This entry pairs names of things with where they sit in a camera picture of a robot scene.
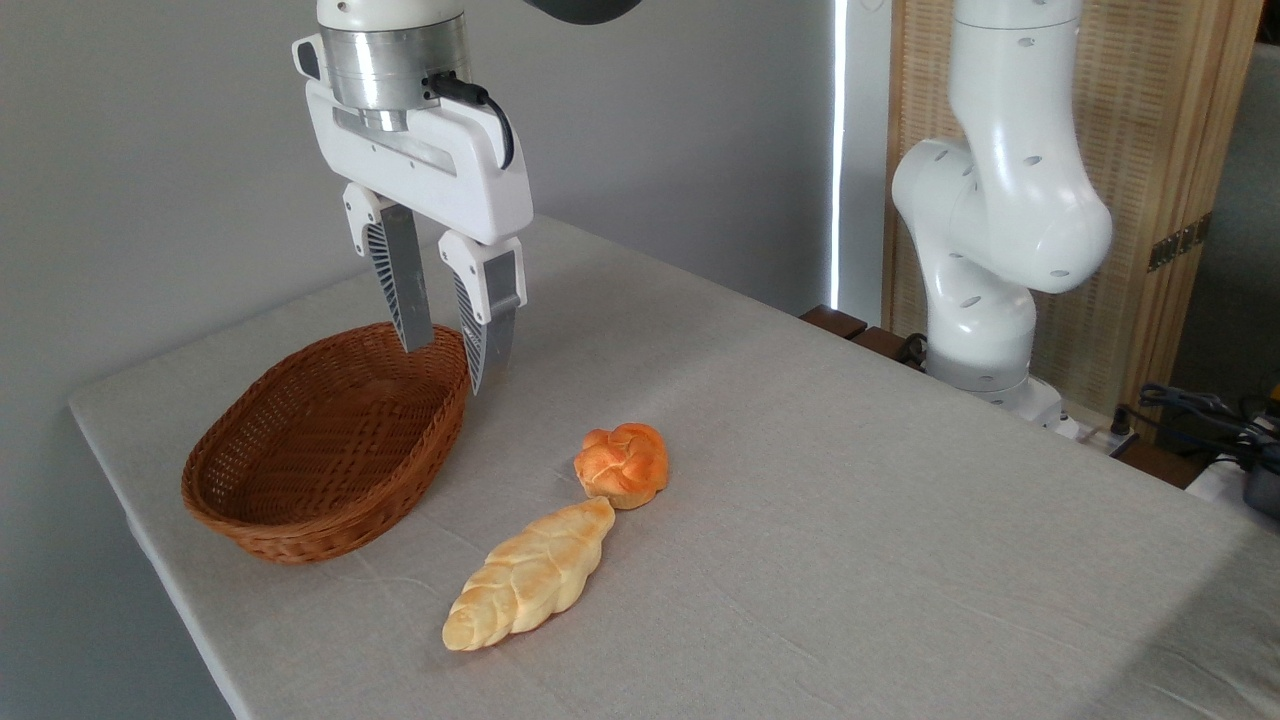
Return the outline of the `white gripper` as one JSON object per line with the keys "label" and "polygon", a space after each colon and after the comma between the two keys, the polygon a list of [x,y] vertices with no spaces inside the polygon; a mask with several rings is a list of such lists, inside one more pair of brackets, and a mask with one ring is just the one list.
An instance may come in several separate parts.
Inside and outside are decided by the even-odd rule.
{"label": "white gripper", "polygon": [[413,211],[453,229],[438,247],[453,272],[472,393],[479,395],[506,373],[517,311],[529,300],[515,237],[532,222],[518,136],[507,138],[489,109],[449,99],[410,111],[403,131],[366,127],[315,79],[306,83],[306,101],[325,161],[355,182],[343,192],[355,250],[371,261],[407,352],[434,340]]}

